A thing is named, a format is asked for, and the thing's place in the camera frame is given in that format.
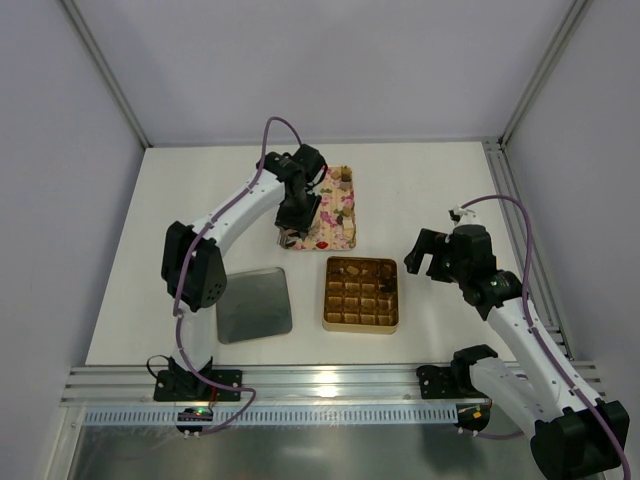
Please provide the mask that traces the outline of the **metal tongs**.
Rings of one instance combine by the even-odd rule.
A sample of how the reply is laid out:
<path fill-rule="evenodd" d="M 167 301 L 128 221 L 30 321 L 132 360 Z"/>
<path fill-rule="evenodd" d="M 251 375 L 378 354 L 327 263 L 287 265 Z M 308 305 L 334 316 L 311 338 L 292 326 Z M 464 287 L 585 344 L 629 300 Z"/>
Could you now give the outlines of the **metal tongs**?
<path fill-rule="evenodd" d="M 295 230 L 283 230 L 278 235 L 278 245 L 281 248 L 288 249 L 295 245 L 299 240 L 299 232 Z"/>

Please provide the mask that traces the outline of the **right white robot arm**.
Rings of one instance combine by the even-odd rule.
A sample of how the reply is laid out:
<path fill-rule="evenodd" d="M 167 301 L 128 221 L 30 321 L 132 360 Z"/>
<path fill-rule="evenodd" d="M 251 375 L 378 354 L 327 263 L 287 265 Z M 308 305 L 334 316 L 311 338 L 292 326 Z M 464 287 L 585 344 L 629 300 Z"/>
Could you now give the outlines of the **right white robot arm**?
<path fill-rule="evenodd" d="M 517 376 L 487 345 L 455 352 L 451 373 L 463 392 L 496 403 L 528 439 L 547 479 L 581 479 L 617 467 L 630 476 L 624 445 L 630 418 L 618 401 L 605 401 L 577 372 L 540 320 L 518 277 L 498 268 L 491 237 L 479 224 L 449 234 L 423 229 L 404 259 L 410 274 L 431 258 L 427 276 L 453 283 L 509 347 Z"/>

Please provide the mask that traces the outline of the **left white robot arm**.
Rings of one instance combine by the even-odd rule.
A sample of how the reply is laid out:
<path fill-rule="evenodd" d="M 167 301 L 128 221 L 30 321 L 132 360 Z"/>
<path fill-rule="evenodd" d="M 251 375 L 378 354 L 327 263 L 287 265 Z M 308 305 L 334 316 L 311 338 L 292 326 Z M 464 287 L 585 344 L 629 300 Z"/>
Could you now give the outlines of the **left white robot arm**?
<path fill-rule="evenodd" d="M 227 288 L 225 254 L 270 209 L 281 233 L 306 237 L 321 203 L 316 188 L 326 173 L 324 157 L 307 144 L 292 154 L 267 153 L 225 204 L 195 222 L 168 227 L 161 277 L 173 299 L 176 348 L 156 378 L 155 400 L 202 401 L 216 388 L 210 311 Z"/>

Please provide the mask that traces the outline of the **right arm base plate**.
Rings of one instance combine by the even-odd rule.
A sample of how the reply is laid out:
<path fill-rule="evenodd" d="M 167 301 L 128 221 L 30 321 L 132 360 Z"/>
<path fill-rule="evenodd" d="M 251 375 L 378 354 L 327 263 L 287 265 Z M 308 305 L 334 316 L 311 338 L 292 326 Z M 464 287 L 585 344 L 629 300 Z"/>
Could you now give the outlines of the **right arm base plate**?
<path fill-rule="evenodd" d="M 422 365 L 416 369 L 416 376 L 424 400 L 454 399 L 459 396 L 450 367 Z"/>

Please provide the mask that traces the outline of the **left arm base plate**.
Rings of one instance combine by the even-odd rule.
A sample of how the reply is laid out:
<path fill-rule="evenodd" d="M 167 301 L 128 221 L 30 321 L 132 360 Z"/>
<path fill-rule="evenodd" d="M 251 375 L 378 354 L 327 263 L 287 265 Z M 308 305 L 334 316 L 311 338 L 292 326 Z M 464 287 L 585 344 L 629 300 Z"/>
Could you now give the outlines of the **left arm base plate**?
<path fill-rule="evenodd" d="M 243 372 L 228 369 L 204 369 L 201 374 L 207 379 L 221 385 L 239 388 L 242 385 Z M 156 402 L 188 402 L 209 401 L 216 390 L 216 400 L 221 402 L 239 402 L 239 392 L 214 388 L 197 379 L 192 373 L 178 370 L 162 370 L 158 374 L 153 393 Z"/>

